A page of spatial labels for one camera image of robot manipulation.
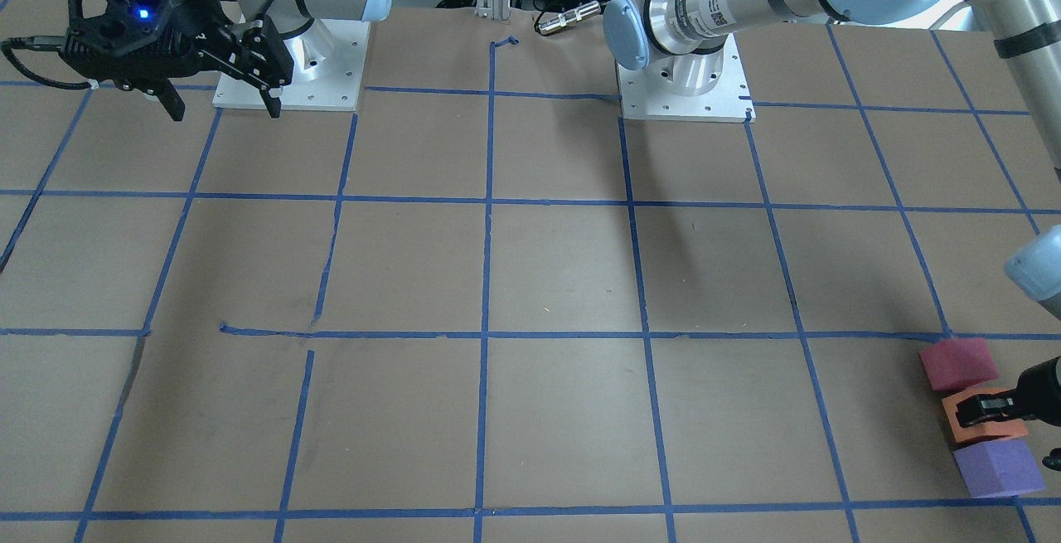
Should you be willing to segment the silver robot arm holding side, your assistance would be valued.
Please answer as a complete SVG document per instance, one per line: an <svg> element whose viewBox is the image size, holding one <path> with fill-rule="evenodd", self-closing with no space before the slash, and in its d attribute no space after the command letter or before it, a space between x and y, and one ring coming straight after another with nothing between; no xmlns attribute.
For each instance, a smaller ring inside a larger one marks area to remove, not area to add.
<svg viewBox="0 0 1061 543"><path fill-rule="evenodd" d="M815 339L1059 341L1057 206L1036 206L1005 158L1014 128L1059 165L1059 0L611 0L605 37L620 77L653 80L694 102L731 80L733 37L830 17L822 29L837 100L801 92L767 104L740 95L740 125L759 200L689 202L690 233L753 246L723 256L710 308L753 298L747 275L772 252L768 300L777 334ZM825 147L834 128L860 132L882 199L833 206L775 202L764 146Z"/></svg>

